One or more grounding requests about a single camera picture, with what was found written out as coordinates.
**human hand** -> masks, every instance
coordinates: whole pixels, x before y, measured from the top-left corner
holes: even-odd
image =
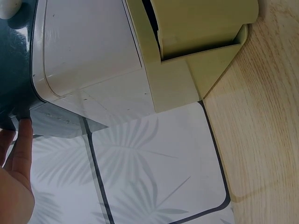
[[[2,168],[14,136],[13,131],[0,131],[1,224],[26,224],[35,204],[30,184],[33,139],[31,120],[20,120],[18,138]]]

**light wood surface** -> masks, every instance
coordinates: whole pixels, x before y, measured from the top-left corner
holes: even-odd
[[[236,224],[299,224],[299,0],[261,0],[247,43],[204,100]]]

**beige plastic appliance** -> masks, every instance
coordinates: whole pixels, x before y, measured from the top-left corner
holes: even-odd
[[[257,16],[257,0],[39,0],[32,83],[40,99],[105,126],[194,103]]]
[[[126,2],[156,112],[203,99],[258,17],[257,0]]]

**finger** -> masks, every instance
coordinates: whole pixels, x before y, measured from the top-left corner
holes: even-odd
[[[0,130],[0,166],[3,165],[7,150],[14,140],[15,132],[8,130]]]
[[[28,181],[30,181],[30,169],[32,161],[32,139],[33,130],[31,120],[20,120],[18,138],[14,147],[11,171],[22,174]]]
[[[3,167],[6,171],[11,171],[11,168],[12,168],[12,166],[13,166],[14,149],[15,149],[15,146],[16,146],[16,142],[17,142],[17,141],[15,141],[14,146],[13,146],[13,149],[11,150],[11,152],[10,152],[10,154],[9,154],[9,156],[8,156],[8,158],[7,158],[7,160],[6,160],[6,162],[5,162],[5,165],[4,165],[4,167]]]

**white knob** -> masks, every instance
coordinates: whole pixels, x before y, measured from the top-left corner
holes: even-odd
[[[0,19],[8,20],[21,8],[22,0],[0,0]]]

